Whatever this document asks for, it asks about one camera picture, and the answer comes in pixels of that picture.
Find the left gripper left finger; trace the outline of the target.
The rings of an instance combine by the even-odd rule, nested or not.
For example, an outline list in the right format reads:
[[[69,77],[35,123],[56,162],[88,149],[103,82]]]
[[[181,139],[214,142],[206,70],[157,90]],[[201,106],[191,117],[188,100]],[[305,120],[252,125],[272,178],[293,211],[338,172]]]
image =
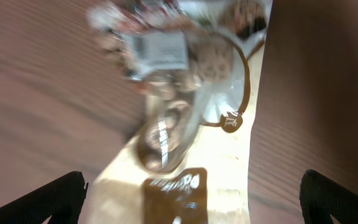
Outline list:
[[[0,223],[77,224],[87,190],[83,174],[69,172],[0,207]]]

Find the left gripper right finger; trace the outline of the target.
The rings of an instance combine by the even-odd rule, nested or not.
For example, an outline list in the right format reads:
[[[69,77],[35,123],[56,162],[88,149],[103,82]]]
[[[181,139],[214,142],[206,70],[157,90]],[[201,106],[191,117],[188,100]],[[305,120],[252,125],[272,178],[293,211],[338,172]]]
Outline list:
[[[302,177],[300,205],[306,224],[358,224],[358,196],[312,169]]]

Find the Pantree snack pouch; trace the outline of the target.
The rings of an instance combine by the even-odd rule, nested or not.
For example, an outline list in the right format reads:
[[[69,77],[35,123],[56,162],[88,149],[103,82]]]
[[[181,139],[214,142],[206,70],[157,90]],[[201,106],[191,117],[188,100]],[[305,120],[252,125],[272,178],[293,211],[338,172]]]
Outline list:
[[[271,1],[106,1],[87,19],[147,120],[95,180],[88,223],[249,223]]]

